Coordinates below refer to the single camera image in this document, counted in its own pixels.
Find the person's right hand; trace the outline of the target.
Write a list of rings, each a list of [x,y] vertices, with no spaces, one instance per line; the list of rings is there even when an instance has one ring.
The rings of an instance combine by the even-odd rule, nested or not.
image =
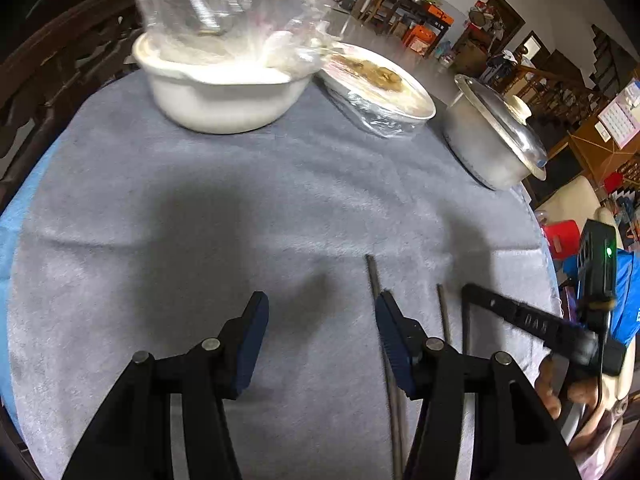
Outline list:
[[[535,390],[542,403],[553,419],[558,419],[562,412],[562,401],[554,393],[553,383],[555,373],[559,372],[560,363],[548,354],[538,368],[539,374],[535,380]],[[607,412],[612,412],[617,404],[622,402],[629,393],[634,363],[632,359],[625,359],[620,376],[603,375],[601,379],[588,377],[574,382],[567,388],[567,400],[585,408],[586,421],[582,429],[574,435],[568,448],[577,453],[585,450],[596,437],[598,426]]]

